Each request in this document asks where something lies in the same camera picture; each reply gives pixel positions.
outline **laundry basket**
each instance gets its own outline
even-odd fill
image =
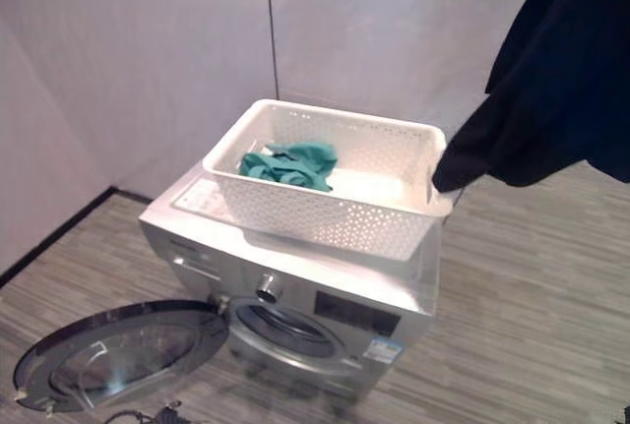
[[[330,193],[241,176],[240,160],[266,144],[322,142],[337,151]],[[255,102],[204,158],[237,225],[364,254],[407,260],[448,215],[431,176],[439,129],[284,101]]]

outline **white wall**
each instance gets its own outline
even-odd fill
[[[435,124],[483,100],[524,0],[272,0],[281,98]]]
[[[107,179],[158,195],[275,84],[268,0],[0,0]]]
[[[108,186],[0,19],[0,273]]]

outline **green towel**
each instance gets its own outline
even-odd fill
[[[292,145],[268,144],[272,155],[246,153],[239,174],[277,181],[319,191],[331,191],[326,177],[337,163],[335,149],[328,144],[303,142]]]

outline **front-loading washing machine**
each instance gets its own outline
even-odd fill
[[[216,220],[225,206],[205,176],[196,165],[140,217],[193,299],[105,311],[47,336],[16,367],[19,404],[57,413],[133,401],[223,346],[354,401],[427,330],[439,222],[408,262],[352,254]]]

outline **sticker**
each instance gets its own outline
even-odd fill
[[[374,337],[367,350],[363,352],[363,356],[377,362],[390,364],[396,360],[396,357],[402,350],[403,348],[393,340],[385,337]]]
[[[173,206],[194,214],[201,214],[213,219],[233,221],[225,204],[219,185],[212,180],[199,179],[181,195]]]

